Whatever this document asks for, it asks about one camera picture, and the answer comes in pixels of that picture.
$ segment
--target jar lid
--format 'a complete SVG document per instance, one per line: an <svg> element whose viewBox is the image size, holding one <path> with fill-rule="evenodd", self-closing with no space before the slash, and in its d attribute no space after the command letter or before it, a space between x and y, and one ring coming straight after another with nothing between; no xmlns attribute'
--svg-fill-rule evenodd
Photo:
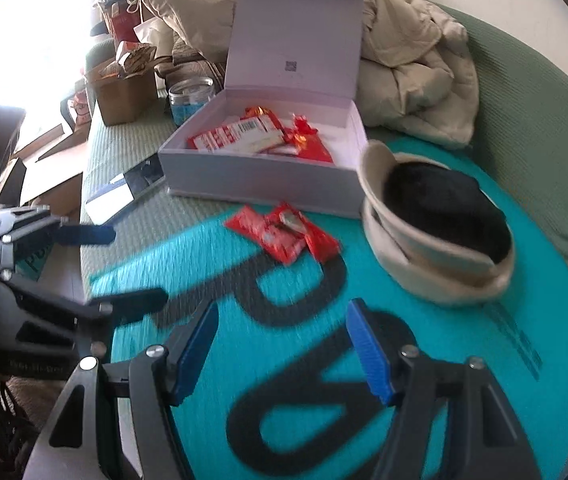
<svg viewBox="0 0 568 480"><path fill-rule="evenodd" d="M209 92L212 86L213 80L209 77L192 77L171 86L168 94L174 97L199 94Z"/></svg>

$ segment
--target red candy wrapper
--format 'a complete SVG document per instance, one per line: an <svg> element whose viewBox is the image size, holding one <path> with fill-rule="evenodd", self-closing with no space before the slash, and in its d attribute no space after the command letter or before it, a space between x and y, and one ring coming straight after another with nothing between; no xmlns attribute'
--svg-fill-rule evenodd
<svg viewBox="0 0 568 480"><path fill-rule="evenodd" d="M224 222L225 227L257 243L277 261L289 266L304 250L304 238L280 229L264 216L244 206Z"/></svg>
<svg viewBox="0 0 568 480"><path fill-rule="evenodd" d="M277 206L264 218L267 222L283 225L303 236L311 255L321 264L340 253L340 243L335 238L285 202Z"/></svg>
<svg viewBox="0 0 568 480"><path fill-rule="evenodd" d="M284 129L284 140L298 149L299 158L333 164L333 158L317 135L317 129L308 124L306 117L293 115L293 126Z"/></svg>
<svg viewBox="0 0 568 480"><path fill-rule="evenodd" d="M282 126L278 117L269 110L261 106L253 106L244 110L243 119L268 115L276 128L284 132L284 140L292 149L273 148L269 153L274 155L293 155L306 160L317 160L319 162L329 162L333 164L333 157L328 152L322 139L318 135L317 128L308 124L308 120L303 115L293 115L293 127Z"/></svg>

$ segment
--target blue gripper pad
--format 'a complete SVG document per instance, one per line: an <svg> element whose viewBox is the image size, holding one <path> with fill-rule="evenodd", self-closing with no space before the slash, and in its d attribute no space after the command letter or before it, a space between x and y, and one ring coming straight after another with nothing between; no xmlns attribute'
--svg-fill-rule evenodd
<svg viewBox="0 0 568 480"><path fill-rule="evenodd" d="M108 245L115 240L115 229L110 225L62 225L54 240L64 246Z"/></svg>
<svg viewBox="0 0 568 480"><path fill-rule="evenodd" d="M173 406L180 405L186 397L193 393L206 356L208 356L208 350L218 331L218 324L218 304L212 303L190 336L182 357L178 361L178 380L171 396L174 401Z"/></svg>
<svg viewBox="0 0 568 480"><path fill-rule="evenodd" d="M394 394L391 386L391 363L373 335L361 307L366 308L366 304L360 298L349 301L346 308L346 330L364 368L371 393L387 406Z"/></svg>

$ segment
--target white gift box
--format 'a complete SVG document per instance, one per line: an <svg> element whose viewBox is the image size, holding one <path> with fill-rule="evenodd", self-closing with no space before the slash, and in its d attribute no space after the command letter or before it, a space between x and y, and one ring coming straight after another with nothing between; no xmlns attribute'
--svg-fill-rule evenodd
<svg viewBox="0 0 568 480"><path fill-rule="evenodd" d="M224 89L160 148L170 192L293 206L356 218L364 193L356 174L366 145L355 107L363 0L237 0ZM285 155L189 149L200 132L270 108L285 125L304 115L333 164Z"/></svg>

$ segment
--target teal mat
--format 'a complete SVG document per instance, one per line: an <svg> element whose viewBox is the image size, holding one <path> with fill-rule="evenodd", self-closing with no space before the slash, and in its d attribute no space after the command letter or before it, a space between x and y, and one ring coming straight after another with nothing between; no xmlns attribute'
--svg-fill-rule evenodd
<svg viewBox="0 0 568 480"><path fill-rule="evenodd" d="M220 307L218 334L192 396L173 410L195 477L367 479L390 423L368 392L350 348L350 298L392 312L432 357L483 356L528 434L542 475L568 456L568 268L541 231L481 170L415 139L394 151L429 156L472 174L506 213L517 251L500 302L446 310L405 293L375 260L359 222L311 214L340 239L324 268L305 254L284 268L209 218L92 279L94 294L161 286L171 295L153 319L117 330L113 360L133 357L185 322L204 295ZM435 423L425 478L442 454Z"/></svg>

